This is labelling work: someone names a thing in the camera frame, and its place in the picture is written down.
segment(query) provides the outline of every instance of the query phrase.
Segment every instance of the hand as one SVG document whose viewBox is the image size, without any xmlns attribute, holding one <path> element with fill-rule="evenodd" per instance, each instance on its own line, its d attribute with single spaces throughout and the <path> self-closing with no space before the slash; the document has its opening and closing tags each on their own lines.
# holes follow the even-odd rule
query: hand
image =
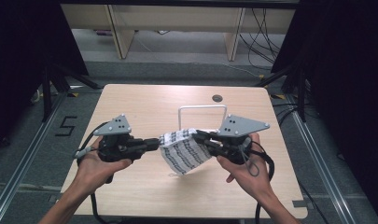
<svg viewBox="0 0 378 224">
<path fill-rule="evenodd" d="M 252 141 L 260 143 L 258 133 L 252 133 L 249 136 Z M 252 143 L 252 149 L 262 152 L 261 148 L 254 143 Z M 249 161 L 242 165 L 232 163 L 227 158 L 221 156 L 217 157 L 217 161 L 225 170 L 230 172 L 226 181 L 230 183 L 235 179 L 241 188 L 258 202 L 268 194 L 273 194 L 270 179 L 268 177 L 267 166 L 264 159 L 261 157 L 250 154 Z M 259 175 L 252 176 L 247 170 L 248 167 L 252 174 L 259 172 Z"/>
<path fill-rule="evenodd" d="M 98 148 L 101 140 L 102 136 L 98 137 L 91 147 Z M 127 168 L 131 164 L 132 162 L 129 159 L 104 162 L 101 161 L 96 151 L 89 152 L 78 166 L 74 183 L 77 182 L 78 185 L 84 187 L 83 194 L 90 195 L 100 188 L 112 174 Z"/>
<path fill-rule="evenodd" d="M 98 137 L 92 144 L 98 148 L 102 137 Z M 39 223 L 61 224 L 67 223 L 76 212 L 81 203 L 115 172 L 131 165 L 131 160 L 125 159 L 115 162 L 104 162 L 98 157 L 96 151 L 85 155 L 78 166 L 78 170 L 72 184 L 65 191 L 61 199 L 52 206 Z"/>
<path fill-rule="evenodd" d="M 260 143 L 258 133 L 252 133 L 249 136 L 252 141 Z M 261 148 L 254 143 L 252 143 L 252 150 L 262 152 Z M 249 161 L 242 165 L 232 163 L 221 156 L 217 157 L 217 161 L 230 172 L 226 181 L 230 183 L 235 179 L 244 191 L 258 201 L 275 223 L 300 223 L 286 210 L 274 194 L 268 177 L 267 165 L 263 158 L 250 154 Z M 250 174 L 247 170 L 248 167 L 252 174 L 259 172 L 259 175 Z"/>
</svg>

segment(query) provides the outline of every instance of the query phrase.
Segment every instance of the checkered cloth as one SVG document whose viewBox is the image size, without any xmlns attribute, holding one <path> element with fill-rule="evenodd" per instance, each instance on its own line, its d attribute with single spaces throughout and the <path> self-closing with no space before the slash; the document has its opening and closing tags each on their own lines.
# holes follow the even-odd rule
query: checkered cloth
<svg viewBox="0 0 378 224">
<path fill-rule="evenodd" d="M 206 146 L 198 145 L 191 134 L 195 129 L 186 129 L 160 136 L 161 154 L 178 175 L 184 175 L 212 156 Z"/>
</svg>

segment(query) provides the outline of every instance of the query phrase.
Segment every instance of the finger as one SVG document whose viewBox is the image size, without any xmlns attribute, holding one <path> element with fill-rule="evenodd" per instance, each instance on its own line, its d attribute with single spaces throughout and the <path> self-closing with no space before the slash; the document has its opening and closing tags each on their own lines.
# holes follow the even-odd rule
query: finger
<svg viewBox="0 0 378 224">
<path fill-rule="evenodd" d="M 124 159 L 124 160 L 121 160 L 121 161 L 110 162 L 109 164 L 110 164 L 110 166 L 113 170 L 113 173 L 115 173 L 117 171 L 120 171 L 120 170 L 123 170 L 123 169 L 129 167 L 132 164 L 132 162 L 129 159 Z"/>
<path fill-rule="evenodd" d="M 227 182 L 227 183 L 231 183 L 232 180 L 234 180 L 234 179 L 235 179 L 235 177 L 234 177 L 233 175 L 229 175 L 229 176 L 227 177 L 227 179 L 226 179 L 226 182 Z"/>
<path fill-rule="evenodd" d="M 258 133 L 250 133 L 249 136 L 252 139 L 252 141 L 260 143 L 260 136 Z"/>
<path fill-rule="evenodd" d="M 92 143 L 91 147 L 93 148 L 99 148 L 99 143 L 102 141 L 103 136 L 99 136 L 96 138 L 96 140 Z"/>
</svg>

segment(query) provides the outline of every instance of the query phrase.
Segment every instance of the cable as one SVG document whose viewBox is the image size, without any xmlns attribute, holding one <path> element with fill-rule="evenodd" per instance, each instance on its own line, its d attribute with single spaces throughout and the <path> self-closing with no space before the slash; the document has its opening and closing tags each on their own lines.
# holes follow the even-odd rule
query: cable
<svg viewBox="0 0 378 224">
<path fill-rule="evenodd" d="M 326 219 L 326 217 L 323 215 L 322 211 L 320 211 L 320 208 L 317 206 L 317 204 L 315 203 L 314 199 L 311 197 L 310 193 L 307 191 L 307 189 L 304 187 L 304 185 L 300 182 L 300 180 L 297 180 L 299 182 L 299 185 L 300 187 L 302 188 L 302 190 L 304 190 L 305 194 L 308 196 L 308 198 L 311 200 L 312 204 L 314 205 L 316 211 L 319 213 L 319 215 L 323 218 L 323 221 L 326 223 L 326 224 L 329 224 L 328 220 Z"/>
<path fill-rule="evenodd" d="M 255 142 L 255 141 L 251 141 L 251 143 L 258 145 L 261 148 L 262 152 L 258 152 L 258 151 L 255 151 L 255 150 L 249 150 L 248 152 L 251 153 L 251 154 L 255 154 L 257 156 L 260 156 L 262 159 L 264 159 L 268 163 L 268 165 L 269 165 L 268 177 L 271 181 L 273 179 L 273 174 L 274 174 L 274 171 L 275 171 L 275 165 L 273 163 L 273 159 L 271 159 L 271 157 L 269 155 L 267 155 L 264 147 L 262 147 L 261 144 Z M 247 171 L 254 177 L 258 176 L 259 175 L 259 167 L 254 162 L 252 162 L 246 154 L 244 154 L 242 148 L 240 148 L 240 149 L 241 149 L 241 153 L 243 155 L 244 161 L 245 161 Z M 256 169 L 258 170 L 258 172 L 256 174 L 253 174 L 251 172 L 250 167 L 247 164 L 248 161 L 250 161 L 251 164 L 254 165 L 256 167 Z M 256 212 L 255 212 L 256 224 L 259 224 L 260 210 L 261 210 L 261 205 L 258 203 L 256 205 Z"/>
<path fill-rule="evenodd" d="M 92 139 L 93 137 L 93 132 L 95 132 L 95 130 L 98 130 L 99 128 L 101 128 L 102 126 L 104 126 L 105 124 L 107 124 L 107 122 L 104 122 L 100 125 L 98 125 L 86 138 L 86 140 L 84 141 L 83 145 L 81 146 L 80 150 L 83 150 L 87 144 L 90 142 L 90 140 Z M 79 166 L 81 160 L 80 159 L 77 159 L 77 166 Z M 96 220 L 98 220 L 100 223 L 102 224 L 107 224 L 107 223 L 115 223 L 115 221 L 110 221 L 110 222 L 106 222 L 105 220 L 103 220 L 99 215 L 98 215 L 98 209 L 97 209 L 97 205 L 96 205 L 96 197 L 95 197 L 95 192 L 91 194 L 91 205 L 92 205 L 92 213 L 93 213 L 93 216 L 95 217 Z"/>
<path fill-rule="evenodd" d="M 263 20 L 262 20 L 261 24 L 259 23 L 259 20 L 258 20 L 258 18 L 257 18 L 257 16 L 256 16 L 256 13 L 255 13 L 254 8 L 252 8 L 252 13 L 253 13 L 253 16 L 254 16 L 254 18 L 255 18 L 255 20 L 256 20 L 256 23 L 258 24 L 258 27 L 259 27 L 258 34 L 256 35 L 256 38 L 254 38 L 254 41 L 256 41 L 257 37 L 259 36 L 259 33 L 262 33 L 262 35 L 263 35 L 265 41 L 267 42 L 267 44 L 268 44 L 268 46 L 269 46 L 268 48 L 263 47 L 263 46 L 262 46 L 262 47 L 265 48 L 265 49 L 268 49 L 268 50 L 271 52 L 273 58 L 275 59 L 275 58 L 276 58 L 275 50 L 273 50 L 273 47 L 272 47 L 271 45 L 274 45 L 277 49 L 280 49 L 280 48 L 278 48 L 278 47 L 272 42 L 272 40 L 268 37 L 268 28 L 267 28 L 267 21 L 266 21 L 267 9 L 266 9 L 266 8 L 263 9 Z"/>
<path fill-rule="evenodd" d="M 293 107 L 293 108 L 288 108 L 288 109 L 285 109 L 281 112 L 278 113 L 278 115 L 282 114 L 283 112 L 287 111 L 286 114 L 278 121 L 279 123 L 279 126 L 282 125 L 284 119 L 290 115 L 291 113 L 293 113 L 294 111 L 298 110 L 298 107 Z M 325 223 L 329 224 L 328 220 L 326 219 L 326 217 L 323 215 L 322 211 L 320 210 L 320 208 L 317 206 L 316 202 L 314 201 L 314 199 L 311 197 L 310 193 L 307 191 L 307 189 L 304 187 L 304 185 L 300 182 L 300 180 L 298 180 L 299 182 L 299 185 L 300 187 L 302 188 L 302 190 L 304 190 L 305 194 L 308 196 L 308 198 L 311 200 L 312 204 L 314 205 L 316 211 L 319 213 L 320 216 L 322 216 L 323 220 Z"/>
<path fill-rule="evenodd" d="M 279 126 L 282 126 L 282 123 L 284 122 L 284 120 L 287 118 L 288 115 L 290 115 L 291 113 L 293 113 L 294 111 L 298 109 L 299 109 L 298 106 L 294 108 L 290 108 L 289 111 L 278 121 Z"/>
</svg>

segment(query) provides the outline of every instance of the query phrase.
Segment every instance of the metal bracket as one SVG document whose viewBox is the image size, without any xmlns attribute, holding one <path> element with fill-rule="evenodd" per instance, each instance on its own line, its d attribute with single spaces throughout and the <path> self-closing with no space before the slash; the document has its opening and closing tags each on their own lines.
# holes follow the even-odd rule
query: metal bracket
<svg viewBox="0 0 378 224">
<path fill-rule="evenodd" d="M 119 133 L 130 133 L 131 126 L 128 123 L 127 118 L 124 114 L 112 119 L 110 122 L 102 126 L 101 128 L 95 130 L 93 135 L 111 135 L 111 134 L 119 134 Z"/>
<path fill-rule="evenodd" d="M 240 137 L 249 133 L 255 133 L 269 129 L 270 124 L 261 121 L 246 119 L 235 115 L 228 115 L 217 130 L 218 136 Z"/>
</svg>

